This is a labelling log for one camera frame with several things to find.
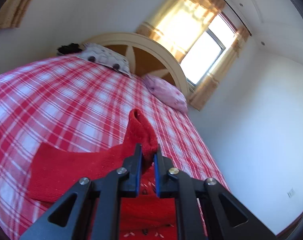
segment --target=window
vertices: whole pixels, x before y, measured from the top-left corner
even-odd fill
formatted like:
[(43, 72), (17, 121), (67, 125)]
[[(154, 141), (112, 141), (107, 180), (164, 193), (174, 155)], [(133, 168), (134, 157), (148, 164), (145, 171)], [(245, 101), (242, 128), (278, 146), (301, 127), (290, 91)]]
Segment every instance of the window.
[(181, 61), (181, 68), (190, 83), (198, 84), (224, 50), (231, 46), (234, 35), (229, 24), (217, 15)]

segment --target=white ceiling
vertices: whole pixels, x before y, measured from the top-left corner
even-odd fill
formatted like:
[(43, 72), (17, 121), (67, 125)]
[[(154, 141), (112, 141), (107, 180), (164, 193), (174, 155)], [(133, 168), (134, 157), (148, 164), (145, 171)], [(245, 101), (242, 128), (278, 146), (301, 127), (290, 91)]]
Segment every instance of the white ceiling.
[(303, 64), (303, 19), (290, 0), (226, 1), (245, 22), (260, 49)]

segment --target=triangular cutout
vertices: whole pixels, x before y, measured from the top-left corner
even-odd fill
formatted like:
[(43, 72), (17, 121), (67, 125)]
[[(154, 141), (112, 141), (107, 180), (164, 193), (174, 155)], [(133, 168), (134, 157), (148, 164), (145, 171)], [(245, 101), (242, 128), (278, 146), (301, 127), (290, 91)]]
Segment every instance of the triangular cutout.
[(248, 221), (248, 218), (224, 194), (219, 194), (219, 199), (231, 227), (234, 228)]
[(77, 194), (72, 194), (48, 217), (48, 222), (56, 224), (60, 227), (65, 227), (76, 199)]

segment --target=red plaid bedsheet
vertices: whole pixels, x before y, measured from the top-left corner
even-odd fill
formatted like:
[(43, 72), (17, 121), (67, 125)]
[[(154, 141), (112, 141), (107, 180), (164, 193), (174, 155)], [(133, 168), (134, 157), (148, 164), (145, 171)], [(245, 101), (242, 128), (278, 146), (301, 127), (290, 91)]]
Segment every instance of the red plaid bedsheet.
[(122, 143), (133, 108), (143, 111), (176, 167), (227, 187), (188, 116), (156, 99), (140, 78), (75, 56), (42, 60), (0, 75), (0, 226), (10, 239), (19, 239), (47, 209), (26, 196), (40, 143), (66, 151), (107, 149)]

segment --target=window pane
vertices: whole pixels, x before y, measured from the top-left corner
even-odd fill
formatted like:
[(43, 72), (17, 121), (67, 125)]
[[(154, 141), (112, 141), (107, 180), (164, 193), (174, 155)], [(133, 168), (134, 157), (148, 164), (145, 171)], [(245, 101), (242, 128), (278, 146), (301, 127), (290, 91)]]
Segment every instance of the window pane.
[(214, 39), (204, 32), (181, 62), (182, 71), (194, 84), (202, 78), (214, 63), (221, 48)]
[(209, 29), (216, 35), (216, 37), (224, 44), (226, 48), (229, 48), (234, 41), (234, 32), (229, 25), (217, 15), (215, 19), (209, 25)]

